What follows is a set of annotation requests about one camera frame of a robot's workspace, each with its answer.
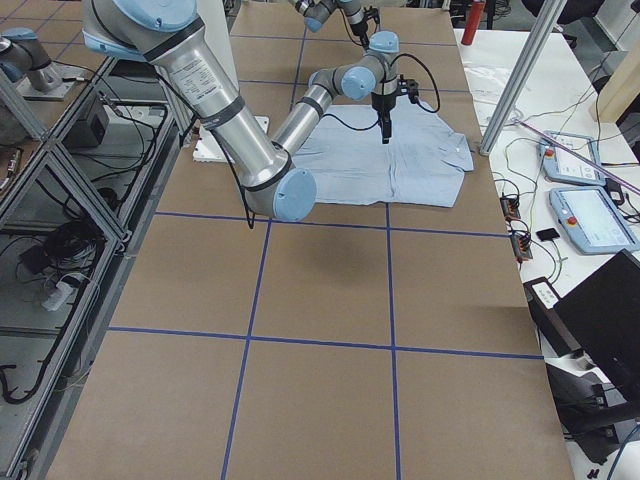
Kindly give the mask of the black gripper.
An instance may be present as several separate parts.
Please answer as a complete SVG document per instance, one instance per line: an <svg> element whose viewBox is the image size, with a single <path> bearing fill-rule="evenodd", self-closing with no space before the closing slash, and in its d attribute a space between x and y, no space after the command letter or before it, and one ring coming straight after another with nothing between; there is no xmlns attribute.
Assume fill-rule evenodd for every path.
<svg viewBox="0 0 640 480"><path fill-rule="evenodd" d="M365 22L350 23L349 26L352 33L358 36L362 48L367 49L369 47L369 37L365 33Z"/></svg>
<svg viewBox="0 0 640 480"><path fill-rule="evenodd" d="M371 103L378 114L378 126L383 144L388 144L392 137L391 111L396 106L396 97L395 91L388 94L371 93Z"/></svg>

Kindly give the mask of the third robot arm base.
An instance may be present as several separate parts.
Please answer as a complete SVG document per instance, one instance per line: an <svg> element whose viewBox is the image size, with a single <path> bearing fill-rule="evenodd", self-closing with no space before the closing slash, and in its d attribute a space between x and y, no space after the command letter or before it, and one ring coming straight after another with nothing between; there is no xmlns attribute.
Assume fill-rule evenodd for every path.
<svg viewBox="0 0 640 480"><path fill-rule="evenodd" d="M27 100L62 101L85 69L53 62L36 33L26 27L1 33L1 69Z"/></svg>

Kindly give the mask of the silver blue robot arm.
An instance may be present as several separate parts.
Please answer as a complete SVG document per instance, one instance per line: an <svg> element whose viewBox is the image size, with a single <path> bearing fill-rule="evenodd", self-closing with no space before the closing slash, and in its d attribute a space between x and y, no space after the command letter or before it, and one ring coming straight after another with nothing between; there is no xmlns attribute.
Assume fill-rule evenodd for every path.
<svg viewBox="0 0 640 480"><path fill-rule="evenodd" d="M273 138L262 130L243 97L205 40L205 22L194 1L86 1L83 35L87 48L106 56L149 63L166 71L170 84L201 125L212 133L236 165L245 208L258 215L300 221L313 209L317 187L312 174L293 163L333 100L372 99L382 140L391 138L390 112L399 93L399 38L392 31L366 34L358 1L297 1L306 26L319 30L343 10L359 35L364 54L357 62L315 72L309 88Z"/></svg>
<svg viewBox="0 0 640 480"><path fill-rule="evenodd" d="M349 38L363 49L368 48L368 18L370 12L376 14L375 8L366 10L357 0L291 0L289 4L304 18L306 27L312 32L318 32L333 13L340 12Z"/></svg>

